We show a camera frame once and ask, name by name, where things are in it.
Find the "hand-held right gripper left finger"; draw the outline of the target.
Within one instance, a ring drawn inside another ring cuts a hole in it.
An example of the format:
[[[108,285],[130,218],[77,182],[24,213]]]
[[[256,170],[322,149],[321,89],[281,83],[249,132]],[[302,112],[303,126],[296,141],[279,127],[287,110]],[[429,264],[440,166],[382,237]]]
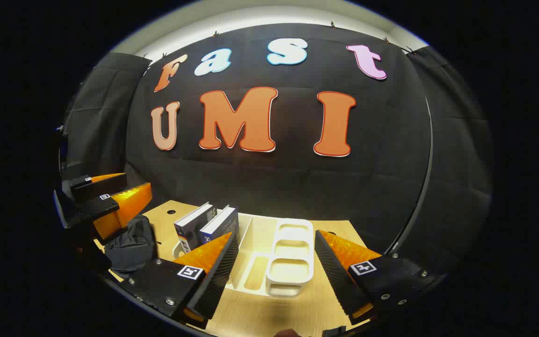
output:
[[[218,308],[238,255],[229,232],[173,262],[152,260],[119,286],[167,318],[206,328]]]

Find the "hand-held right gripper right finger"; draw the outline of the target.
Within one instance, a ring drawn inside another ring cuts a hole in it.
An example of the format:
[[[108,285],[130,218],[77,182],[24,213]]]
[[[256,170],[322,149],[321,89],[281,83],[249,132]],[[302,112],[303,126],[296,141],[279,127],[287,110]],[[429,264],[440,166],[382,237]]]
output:
[[[381,255],[324,230],[316,230],[314,250],[351,324],[388,319],[445,278],[411,259]]]

